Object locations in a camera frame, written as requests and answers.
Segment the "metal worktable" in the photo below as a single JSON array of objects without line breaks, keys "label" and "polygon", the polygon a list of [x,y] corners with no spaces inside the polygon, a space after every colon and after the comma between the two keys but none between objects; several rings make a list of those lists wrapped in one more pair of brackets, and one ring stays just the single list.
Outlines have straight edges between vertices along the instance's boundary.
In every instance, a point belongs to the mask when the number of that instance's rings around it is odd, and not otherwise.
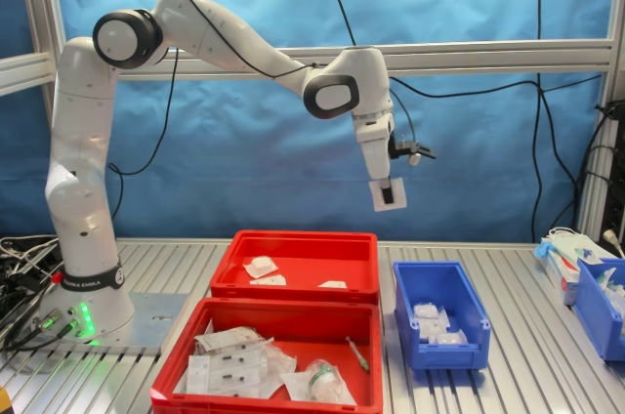
[{"label": "metal worktable", "polygon": [[[208,285],[227,240],[123,239],[126,285],[136,292],[189,293],[187,320]],[[488,368],[413,374],[401,356],[393,310],[392,261],[458,260],[492,323]],[[386,242],[379,246],[385,413],[625,412],[625,364],[604,363],[577,316],[526,245]],[[175,328],[177,337],[183,324]],[[173,341],[167,345],[171,350]],[[17,413],[147,413],[148,390],[164,357],[35,352],[0,369]]]}]

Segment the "blue plastic bin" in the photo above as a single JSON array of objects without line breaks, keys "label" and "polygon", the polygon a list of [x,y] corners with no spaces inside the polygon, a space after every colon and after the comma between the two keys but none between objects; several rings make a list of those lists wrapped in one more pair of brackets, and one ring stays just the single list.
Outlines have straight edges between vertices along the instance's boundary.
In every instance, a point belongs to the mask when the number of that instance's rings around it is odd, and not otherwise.
[{"label": "blue plastic bin", "polygon": [[621,336],[623,318],[614,309],[602,289],[597,277],[610,268],[616,271],[610,278],[617,284],[625,284],[625,261],[604,259],[602,265],[579,264],[577,301],[573,308],[579,316],[586,334],[603,360],[625,360],[625,337]]},{"label": "blue plastic bin", "polygon": [[[410,367],[485,368],[490,321],[460,263],[393,263],[393,269],[397,280],[395,318]],[[421,330],[413,310],[420,303],[444,306],[451,325],[448,331],[462,329],[468,344],[420,343]]]}]

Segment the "cardboard box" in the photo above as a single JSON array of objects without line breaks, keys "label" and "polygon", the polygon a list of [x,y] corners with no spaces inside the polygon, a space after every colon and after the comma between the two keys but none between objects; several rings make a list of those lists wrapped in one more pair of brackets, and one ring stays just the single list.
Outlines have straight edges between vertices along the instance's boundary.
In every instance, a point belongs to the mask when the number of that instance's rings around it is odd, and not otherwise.
[{"label": "cardboard box", "polygon": [[558,295],[565,305],[573,305],[577,297],[577,283],[579,282],[579,269],[561,256],[556,250],[549,250],[543,263],[549,280],[556,288]]}]

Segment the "red plastic bin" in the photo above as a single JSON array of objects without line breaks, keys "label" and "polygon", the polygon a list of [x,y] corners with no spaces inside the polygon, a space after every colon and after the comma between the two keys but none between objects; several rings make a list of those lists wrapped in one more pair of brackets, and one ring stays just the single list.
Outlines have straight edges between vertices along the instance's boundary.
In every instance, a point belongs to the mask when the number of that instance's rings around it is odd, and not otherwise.
[{"label": "red plastic bin", "polygon": [[[252,285],[243,265],[269,256],[285,286]],[[342,280],[347,289],[319,287]],[[372,233],[242,230],[236,234],[213,278],[214,297],[378,303],[377,238]]]},{"label": "red plastic bin", "polygon": [[[379,318],[378,308],[366,304],[204,299],[152,385],[152,409],[155,414],[381,414]],[[172,393],[193,354],[193,338],[204,332],[211,319],[215,331],[250,326],[264,337],[274,337],[277,347],[297,357],[297,371],[316,358],[336,365],[357,406],[291,401],[284,386],[271,399]],[[346,336],[369,362],[369,374],[360,367]]]}]

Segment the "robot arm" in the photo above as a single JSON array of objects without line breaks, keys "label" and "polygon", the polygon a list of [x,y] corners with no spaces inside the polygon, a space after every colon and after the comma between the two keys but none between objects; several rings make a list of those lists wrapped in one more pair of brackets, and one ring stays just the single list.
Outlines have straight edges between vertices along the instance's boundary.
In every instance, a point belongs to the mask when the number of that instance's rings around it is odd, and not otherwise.
[{"label": "robot arm", "polygon": [[379,50],[350,48],[324,68],[304,66],[210,0],[159,0],[151,12],[108,14],[96,24],[93,39],[66,43],[57,75],[46,197],[64,271],[62,288],[43,299],[41,313],[76,314],[88,303],[93,323],[79,321],[70,339],[93,338],[132,317],[104,187],[113,98],[120,70],[157,63],[170,46],[225,69],[255,70],[300,95],[318,118],[350,111],[375,210],[405,207],[401,179],[389,177],[390,151],[397,153],[395,121]]}]

